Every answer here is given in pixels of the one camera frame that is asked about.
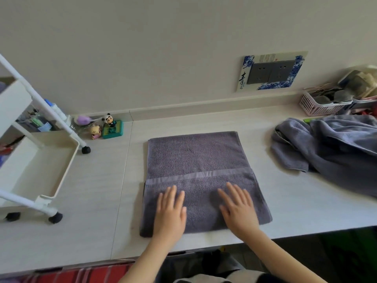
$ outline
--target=white countertop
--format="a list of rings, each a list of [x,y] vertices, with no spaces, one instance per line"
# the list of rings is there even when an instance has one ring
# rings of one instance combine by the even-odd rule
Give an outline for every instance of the white countertop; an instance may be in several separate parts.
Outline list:
[[[123,137],[92,141],[92,153],[74,159],[53,202],[60,223],[33,213],[0,223],[0,273],[139,256],[149,241],[139,222],[147,141],[155,137],[237,131],[273,217],[261,227],[271,238],[377,225],[375,199],[276,163],[270,136],[288,117],[305,114],[291,105],[125,123]],[[174,251],[239,242],[229,230],[192,233]]]

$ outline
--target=hand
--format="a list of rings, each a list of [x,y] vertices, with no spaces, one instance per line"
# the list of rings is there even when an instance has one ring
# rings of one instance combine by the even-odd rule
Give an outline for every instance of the hand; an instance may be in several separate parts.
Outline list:
[[[226,206],[220,205],[221,213],[227,227],[243,242],[251,234],[259,230],[259,222],[253,201],[247,190],[241,190],[238,185],[227,183],[233,200],[222,189],[218,189],[220,197]]]
[[[153,226],[152,239],[166,243],[169,250],[182,237],[186,228],[187,208],[183,206],[185,192],[181,191],[174,204],[176,192],[177,186],[173,186],[167,187],[164,194],[159,194]]]

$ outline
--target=finger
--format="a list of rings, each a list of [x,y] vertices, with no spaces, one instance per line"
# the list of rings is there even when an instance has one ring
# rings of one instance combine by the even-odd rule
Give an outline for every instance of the finger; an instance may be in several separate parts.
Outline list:
[[[166,206],[167,206],[167,196],[169,195],[170,189],[171,189],[171,187],[167,187],[166,190],[165,190],[165,193],[164,193],[164,196],[163,196],[163,203],[161,205],[162,209],[166,209]]]
[[[174,208],[174,201],[175,201],[175,195],[177,193],[177,186],[173,186],[171,190],[169,191],[169,195],[167,196],[167,209],[173,209]]]
[[[181,210],[181,223],[182,225],[186,226],[186,220],[187,220],[187,208],[184,206]]]
[[[161,204],[163,202],[163,193],[160,192],[160,194],[158,195],[158,198],[157,198],[157,209],[156,209],[156,212],[160,212],[161,211]]]
[[[222,189],[217,189],[217,190],[219,192],[220,197],[224,200],[228,208],[234,206],[234,202],[232,201],[230,196],[228,196]]]
[[[246,200],[245,194],[243,193],[242,189],[238,185],[233,185],[233,186],[236,189],[242,203],[247,204],[247,200]]]
[[[228,187],[228,190],[230,191],[230,194],[232,195],[232,198],[233,198],[233,202],[235,204],[240,204],[242,203],[240,197],[239,197],[239,194],[238,192],[236,191],[236,188],[233,187],[233,185],[229,182],[227,182],[227,187]]]
[[[245,190],[245,189],[243,189],[243,194],[245,195],[245,197],[246,197],[246,201],[247,201],[247,204],[249,205],[249,206],[254,206],[253,205],[253,200],[252,200],[252,197],[250,196],[250,194],[249,194],[249,192],[247,191],[247,190]]]
[[[185,191],[181,190],[181,192],[179,193],[179,196],[178,196],[177,200],[175,201],[174,208],[177,209],[177,210],[181,210],[182,206],[183,206],[183,201],[184,200],[185,200]]]
[[[221,211],[222,216],[224,217],[225,223],[228,225],[228,220],[229,220],[229,217],[230,217],[229,210],[221,204],[220,205],[220,211]]]

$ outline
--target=rolling cart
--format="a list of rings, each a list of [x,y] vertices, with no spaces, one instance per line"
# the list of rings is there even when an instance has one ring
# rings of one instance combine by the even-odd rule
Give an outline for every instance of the rolling cart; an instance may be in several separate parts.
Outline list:
[[[50,206],[58,194],[79,147],[83,154],[91,149],[44,101],[11,64],[0,54],[0,63],[13,75],[0,93],[0,137],[13,126],[25,137],[0,167],[0,211],[38,210],[58,223],[63,215]],[[16,119],[31,104],[38,103],[63,128],[61,131],[30,133]],[[21,212],[10,212],[7,221],[20,218]]]

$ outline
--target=white bottle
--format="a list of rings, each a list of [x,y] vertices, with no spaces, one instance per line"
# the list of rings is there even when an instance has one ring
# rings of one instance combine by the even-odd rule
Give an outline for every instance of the white bottle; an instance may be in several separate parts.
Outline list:
[[[45,99],[45,102],[50,105],[50,107],[56,112],[57,115],[63,120],[67,120],[67,116],[63,113],[63,111],[60,110],[60,108],[55,104],[50,102],[48,99]]]

